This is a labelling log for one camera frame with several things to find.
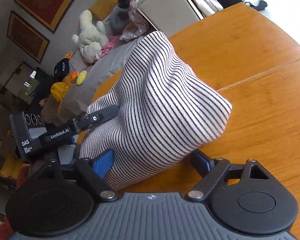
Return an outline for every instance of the white plush toy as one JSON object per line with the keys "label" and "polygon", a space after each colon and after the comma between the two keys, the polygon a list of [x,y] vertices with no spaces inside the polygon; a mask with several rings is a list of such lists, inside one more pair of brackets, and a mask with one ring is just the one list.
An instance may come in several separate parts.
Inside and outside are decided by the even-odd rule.
{"label": "white plush toy", "polygon": [[96,55],[101,52],[101,47],[109,43],[106,36],[106,30],[101,21],[97,26],[92,24],[92,13],[89,10],[84,11],[79,17],[80,35],[73,35],[72,40],[79,46],[79,50],[87,63],[94,63]]}

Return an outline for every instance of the toy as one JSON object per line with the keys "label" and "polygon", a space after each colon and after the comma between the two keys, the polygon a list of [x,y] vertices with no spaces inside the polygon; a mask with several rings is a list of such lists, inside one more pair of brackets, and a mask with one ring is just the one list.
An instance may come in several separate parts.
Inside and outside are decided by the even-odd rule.
{"label": "toy", "polygon": [[88,73],[86,70],[83,70],[79,73],[78,77],[77,77],[77,85],[80,86],[82,85],[82,83],[84,82],[84,80],[86,79]]}
{"label": "toy", "polygon": [[70,78],[70,82],[71,83],[75,83],[77,81],[79,73],[76,71],[73,71],[71,74],[71,78]]}
{"label": "toy", "polygon": [[92,13],[84,11],[79,17],[80,35],[73,35],[72,40],[79,46],[80,53],[87,63],[94,63],[96,55],[99,55],[101,47],[108,44],[106,30],[101,21],[97,25],[92,24]]}
{"label": "toy", "polygon": [[66,54],[66,57],[67,59],[71,59],[73,56],[73,52],[69,51],[67,54]]}
{"label": "toy", "polygon": [[69,86],[64,82],[56,82],[51,87],[51,95],[52,97],[61,102],[69,90]]}

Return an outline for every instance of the triangular hole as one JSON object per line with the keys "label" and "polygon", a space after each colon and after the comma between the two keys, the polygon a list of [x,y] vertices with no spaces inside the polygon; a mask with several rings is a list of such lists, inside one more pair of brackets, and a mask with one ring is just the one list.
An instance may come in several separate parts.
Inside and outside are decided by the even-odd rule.
{"label": "triangular hole", "polygon": [[251,179],[269,179],[268,176],[257,165],[253,165],[251,167],[250,178]]}
{"label": "triangular hole", "polygon": [[237,184],[239,181],[240,181],[240,179],[229,179],[227,185],[228,186],[234,185],[234,184]]}

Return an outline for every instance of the black cap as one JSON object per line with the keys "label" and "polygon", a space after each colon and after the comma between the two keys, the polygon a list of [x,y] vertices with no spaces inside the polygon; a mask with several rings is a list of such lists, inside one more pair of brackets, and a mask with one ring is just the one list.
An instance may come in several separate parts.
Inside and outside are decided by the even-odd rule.
{"label": "black cap", "polygon": [[70,72],[69,59],[60,60],[54,67],[54,79],[56,82],[62,82],[63,78]]}

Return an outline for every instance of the striped cloth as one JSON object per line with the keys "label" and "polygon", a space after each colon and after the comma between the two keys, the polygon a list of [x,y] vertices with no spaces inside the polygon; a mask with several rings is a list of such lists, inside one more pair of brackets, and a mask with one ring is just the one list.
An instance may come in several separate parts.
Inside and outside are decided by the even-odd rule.
{"label": "striped cloth", "polygon": [[89,131],[80,157],[115,152],[104,177],[114,189],[146,179],[224,131],[231,104],[197,78],[162,32],[136,46],[117,83],[88,107],[118,105],[116,118]]}

